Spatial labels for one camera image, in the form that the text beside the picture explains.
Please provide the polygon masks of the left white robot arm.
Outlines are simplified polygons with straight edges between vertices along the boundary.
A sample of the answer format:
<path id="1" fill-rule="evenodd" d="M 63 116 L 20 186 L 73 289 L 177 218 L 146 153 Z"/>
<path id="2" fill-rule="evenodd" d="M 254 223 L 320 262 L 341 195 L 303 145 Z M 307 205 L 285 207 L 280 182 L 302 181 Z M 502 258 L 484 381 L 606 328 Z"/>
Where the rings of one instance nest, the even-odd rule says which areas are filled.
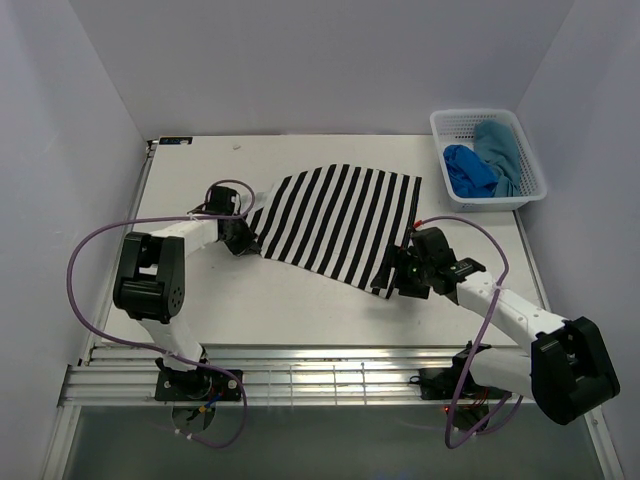
<path id="1" fill-rule="evenodd" d="M 177 386 L 190 399 L 201 399 L 210 392 L 212 376 L 198 366 L 205 349 L 181 316 L 186 260 L 218 242 L 234 256 L 259 253 L 257 235 L 241 214 L 242 206 L 236 190 L 213 185 L 203 204 L 186 220 L 150 233 L 132 231 L 123 240 L 113 303 L 147 331 L 163 351 L 159 367 L 179 372 Z"/>

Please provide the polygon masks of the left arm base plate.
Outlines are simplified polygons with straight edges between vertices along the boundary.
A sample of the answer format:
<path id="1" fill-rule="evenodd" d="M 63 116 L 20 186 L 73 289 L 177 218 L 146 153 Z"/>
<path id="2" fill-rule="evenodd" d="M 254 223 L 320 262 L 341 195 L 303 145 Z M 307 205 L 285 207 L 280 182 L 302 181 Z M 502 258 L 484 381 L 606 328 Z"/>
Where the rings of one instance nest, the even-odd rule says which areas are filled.
<path id="1" fill-rule="evenodd" d="M 189 371 L 159 372 L 153 398 L 160 402 L 203 402 L 217 398 L 219 401 L 240 401 L 239 381 L 242 370 L 231 370 L 232 379 L 220 372 Z"/>

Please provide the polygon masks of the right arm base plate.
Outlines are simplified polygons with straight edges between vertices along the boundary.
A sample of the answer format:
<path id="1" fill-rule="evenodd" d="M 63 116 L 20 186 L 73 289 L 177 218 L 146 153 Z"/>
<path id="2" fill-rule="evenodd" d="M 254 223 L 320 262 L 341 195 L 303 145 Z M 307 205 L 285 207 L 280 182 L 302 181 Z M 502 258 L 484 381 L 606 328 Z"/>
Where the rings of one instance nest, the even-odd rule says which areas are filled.
<path id="1" fill-rule="evenodd" d="M 451 400 L 458 377 L 451 368 L 421 368 L 409 379 L 409 384 L 417 386 L 422 400 Z M 504 391 L 477 385 L 471 377 L 465 381 L 460 394 L 461 400 L 500 399 Z"/>

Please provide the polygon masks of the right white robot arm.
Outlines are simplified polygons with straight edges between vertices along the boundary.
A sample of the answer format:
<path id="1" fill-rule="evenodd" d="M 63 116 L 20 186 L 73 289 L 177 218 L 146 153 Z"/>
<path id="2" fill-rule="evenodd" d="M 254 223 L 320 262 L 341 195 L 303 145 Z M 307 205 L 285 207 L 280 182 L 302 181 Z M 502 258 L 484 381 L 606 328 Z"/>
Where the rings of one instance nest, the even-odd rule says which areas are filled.
<path id="1" fill-rule="evenodd" d="M 566 425 L 620 392 L 593 321 L 566 319 L 502 288 L 481 263 L 456 258 L 437 227 L 411 231 L 406 247 L 388 245 L 371 284 L 411 298 L 444 296 L 489 317 L 522 350 L 515 354 L 467 344 L 450 367 L 420 371 L 417 382 L 426 399 L 510 392 L 534 400 L 549 419 Z"/>

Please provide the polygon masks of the black white striped tank top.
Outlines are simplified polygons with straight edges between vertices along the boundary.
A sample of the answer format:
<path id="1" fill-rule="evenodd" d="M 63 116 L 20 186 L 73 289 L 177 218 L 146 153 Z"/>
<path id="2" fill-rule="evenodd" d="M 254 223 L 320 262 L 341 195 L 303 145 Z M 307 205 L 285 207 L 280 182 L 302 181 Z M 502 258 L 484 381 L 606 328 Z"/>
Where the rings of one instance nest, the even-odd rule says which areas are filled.
<path id="1" fill-rule="evenodd" d="M 348 164 L 289 175 L 247 217 L 260 255 L 388 299 L 374 288 L 385 249 L 406 247 L 422 178 Z"/>

